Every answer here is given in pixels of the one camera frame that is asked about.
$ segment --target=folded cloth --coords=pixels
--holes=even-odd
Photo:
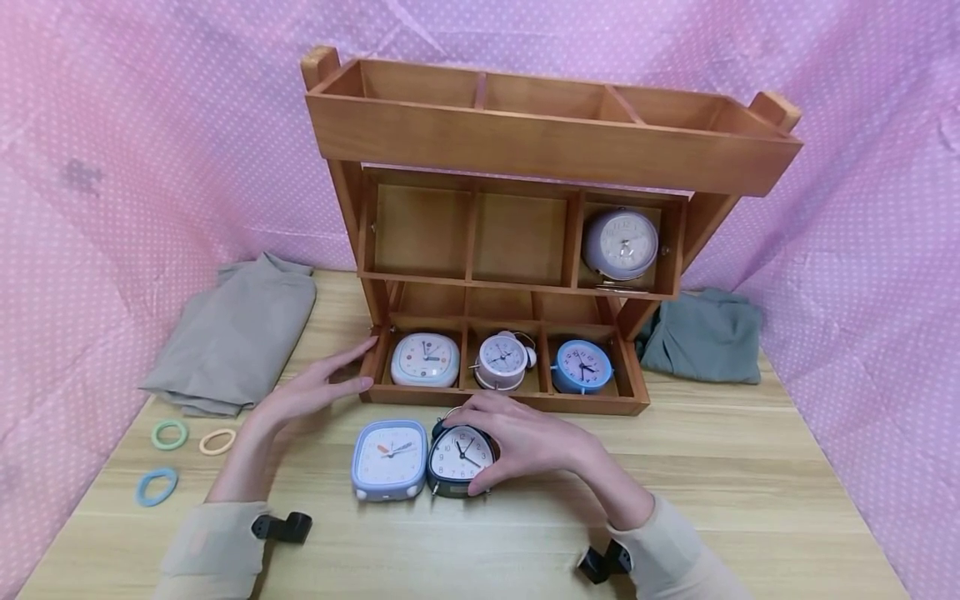
[[[697,381],[760,382],[760,309],[707,288],[662,302],[636,338],[640,366]]]
[[[236,417],[276,385],[317,297],[313,269],[267,253],[191,298],[140,386],[186,416]]]

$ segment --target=wooden table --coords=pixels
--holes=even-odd
[[[353,274],[315,279],[317,305],[284,378],[367,332]],[[761,370],[759,386],[647,373],[653,405],[639,417],[570,420],[666,494],[757,598],[906,597],[766,359]],[[167,544],[223,463],[197,450],[221,420],[190,420],[186,445],[155,450],[150,430],[175,415],[163,402],[147,403],[20,598],[150,596]],[[346,399],[284,438],[271,505],[283,516],[306,512],[314,526],[304,547],[276,547],[261,598],[634,597],[625,578],[594,587],[574,573],[587,544],[602,549],[608,538],[597,503],[566,474],[505,484],[466,502],[423,493],[414,502],[358,504],[349,465],[361,427],[406,417],[429,428],[439,415]],[[164,466],[180,472],[177,490],[156,508],[140,508],[136,482]]]

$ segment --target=pink fabric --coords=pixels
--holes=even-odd
[[[142,405],[214,266],[351,269],[302,100],[342,56],[784,93],[806,148],[688,274],[764,346],[916,598],[960,588],[960,60],[950,0],[2,0],[0,597]]]

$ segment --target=human hand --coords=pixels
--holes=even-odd
[[[277,424],[284,424],[297,417],[315,413],[338,398],[368,390],[373,385],[370,377],[354,377],[341,383],[330,383],[329,380],[334,372],[363,356],[374,344],[376,337],[371,337],[353,348],[311,364],[289,383],[264,398],[253,410],[251,417],[267,418]]]
[[[472,396],[444,421],[444,426],[470,425],[500,446],[500,458],[477,473],[468,493],[476,495],[507,479],[550,470],[580,475],[589,457],[606,454],[590,433],[495,392]]]

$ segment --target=wooden organizer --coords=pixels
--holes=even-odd
[[[468,367],[480,343],[511,329],[537,340],[540,356],[511,396],[547,411],[638,414],[650,402],[640,327],[677,297],[740,196],[767,194],[802,147],[790,134],[800,113],[768,92],[745,108],[714,94],[385,60],[341,66],[325,46],[301,69],[380,336],[362,367],[374,378],[365,401],[458,406],[478,389]],[[654,223],[660,253],[644,276],[610,285],[583,263],[581,239],[593,214],[617,206]],[[396,344],[424,330],[460,344],[454,387],[392,381]],[[573,338],[611,358],[599,395],[552,387],[549,364]]]

